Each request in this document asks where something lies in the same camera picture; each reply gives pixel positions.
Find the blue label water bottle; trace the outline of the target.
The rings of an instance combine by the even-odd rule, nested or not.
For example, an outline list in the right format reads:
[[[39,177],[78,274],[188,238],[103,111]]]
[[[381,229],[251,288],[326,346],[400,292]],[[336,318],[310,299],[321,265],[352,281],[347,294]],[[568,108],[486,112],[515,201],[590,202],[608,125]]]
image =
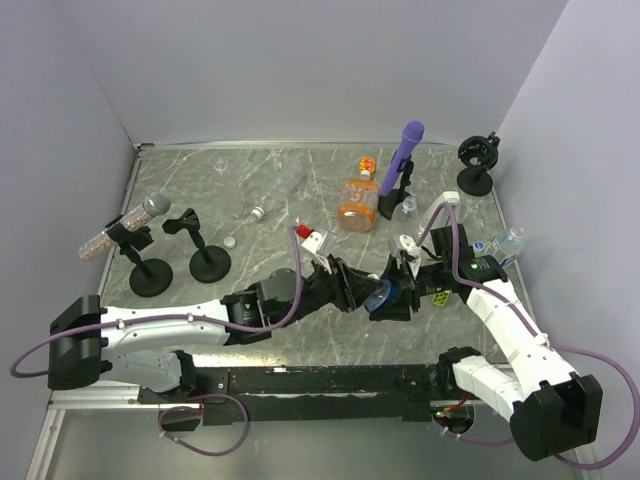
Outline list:
[[[383,279],[380,286],[364,302],[364,308],[369,314],[380,311],[396,295],[395,285],[388,279]]]

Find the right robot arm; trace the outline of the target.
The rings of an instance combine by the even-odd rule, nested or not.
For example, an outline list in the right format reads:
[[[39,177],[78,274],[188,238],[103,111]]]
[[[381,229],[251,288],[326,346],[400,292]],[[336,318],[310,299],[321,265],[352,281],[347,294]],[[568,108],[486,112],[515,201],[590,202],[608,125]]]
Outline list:
[[[593,442],[603,397],[595,377],[578,374],[550,347],[497,260],[477,256],[463,243],[462,225],[439,228],[435,236],[441,260],[430,265],[421,263],[422,251],[412,237],[389,239],[380,288],[365,303],[370,319],[408,321],[422,297],[458,295],[490,332],[512,372],[505,374],[472,347],[452,347],[435,366],[440,393],[482,400],[508,421],[516,445],[532,461]]]

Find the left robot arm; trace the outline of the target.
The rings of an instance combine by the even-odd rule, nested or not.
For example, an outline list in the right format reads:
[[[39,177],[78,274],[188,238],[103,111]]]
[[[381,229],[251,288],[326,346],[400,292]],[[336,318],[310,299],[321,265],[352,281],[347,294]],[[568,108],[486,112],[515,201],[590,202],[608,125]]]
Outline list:
[[[80,297],[50,325],[47,385],[64,391],[107,379],[184,402],[198,379],[182,347],[262,341],[273,326],[289,326],[327,304],[356,310],[381,284],[377,275],[338,261],[331,271],[315,264],[308,278],[279,269],[245,290],[183,307],[134,311],[104,307],[97,295]]]

